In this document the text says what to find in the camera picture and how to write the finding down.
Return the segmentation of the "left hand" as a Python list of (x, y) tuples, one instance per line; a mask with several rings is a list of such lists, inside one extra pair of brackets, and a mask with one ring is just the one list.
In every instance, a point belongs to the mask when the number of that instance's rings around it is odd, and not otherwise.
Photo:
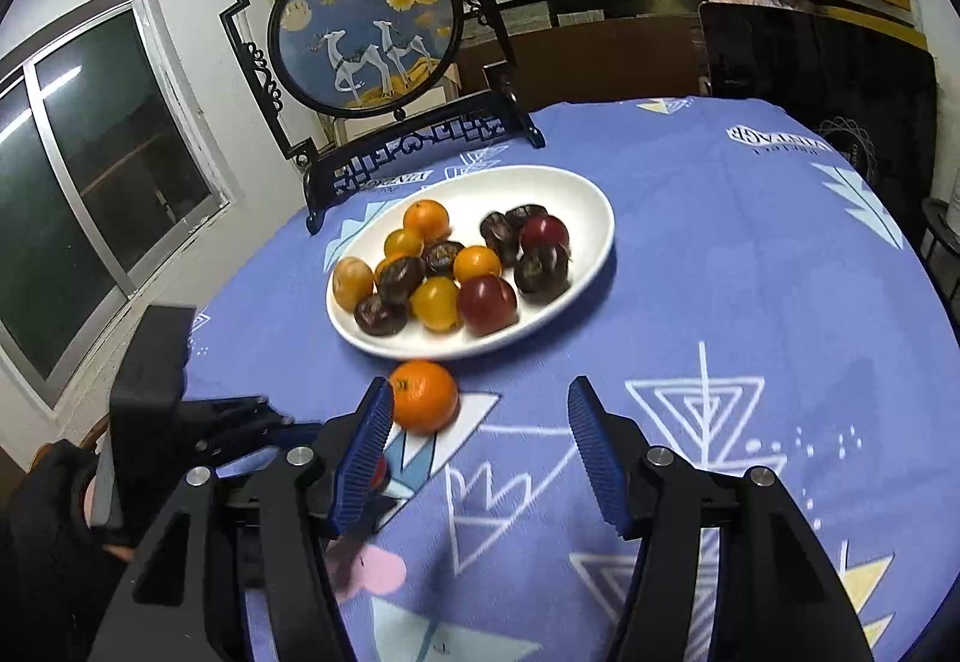
[[(85, 516), (88, 529), (93, 527), (94, 499), (96, 499), (96, 480), (91, 480), (86, 486), (85, 497), (83, 498), (83, 516)], [(133, 555), (135, 555), (133, 548), (119, 547), (119, 545), (112, 545), (112, 543), (104, 543), (103, 550), (124, 563), (130, 563)]]

